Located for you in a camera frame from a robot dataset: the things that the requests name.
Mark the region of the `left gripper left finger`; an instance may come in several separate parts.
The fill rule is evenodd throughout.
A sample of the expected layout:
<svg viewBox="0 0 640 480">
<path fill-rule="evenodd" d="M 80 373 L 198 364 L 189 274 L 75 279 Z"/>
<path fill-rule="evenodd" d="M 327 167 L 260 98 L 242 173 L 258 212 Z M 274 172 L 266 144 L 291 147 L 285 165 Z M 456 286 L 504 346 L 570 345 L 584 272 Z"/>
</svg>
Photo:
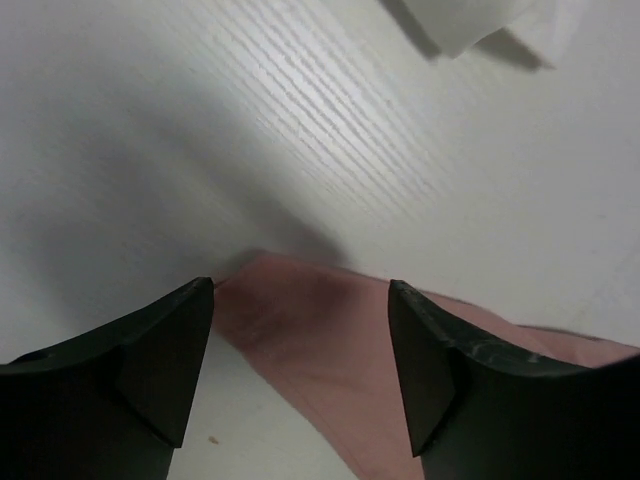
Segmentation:
<svg viewBox="0 0 640 480">
<path fill-rule="evenodd" d="M 185 438 L 213 310 L 213 281 L 196 278 L 2 365 L 2 478 L 167 478 Z"/>
</svg>

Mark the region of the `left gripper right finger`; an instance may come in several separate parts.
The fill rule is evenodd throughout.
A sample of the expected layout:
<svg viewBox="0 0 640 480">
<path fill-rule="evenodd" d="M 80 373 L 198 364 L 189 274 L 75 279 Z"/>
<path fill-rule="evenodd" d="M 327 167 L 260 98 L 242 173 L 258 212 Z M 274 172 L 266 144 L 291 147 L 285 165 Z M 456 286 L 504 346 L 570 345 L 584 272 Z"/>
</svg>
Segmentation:
<svg viewBox="0 0 640 480">
<path fill-rule="evenodd" d="M 588 368 L 501 339 L 409 284 L 388 319 L 412 453 L 428 479 L 635 479 L 639 359 Z"/>
</svg>

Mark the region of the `pink t shirt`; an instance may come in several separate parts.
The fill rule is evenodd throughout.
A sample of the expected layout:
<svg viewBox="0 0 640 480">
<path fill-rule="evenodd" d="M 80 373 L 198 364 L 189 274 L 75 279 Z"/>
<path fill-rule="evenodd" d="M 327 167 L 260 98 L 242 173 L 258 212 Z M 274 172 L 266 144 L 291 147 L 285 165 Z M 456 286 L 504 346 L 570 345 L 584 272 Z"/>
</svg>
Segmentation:
<svg viewBox="0 0 640 480">
<path fill-rule="evenodd" d="M 412 453 L 395 364 L 392 281 L 261 254 L 217 287 L 214 325 L 357 477 L 428 479 Z M 629 345 L 519 326 L 473 304 L 420 293 L 470 324 L 556 360 L 596 368 L 639 359 Z"/>
</svg>

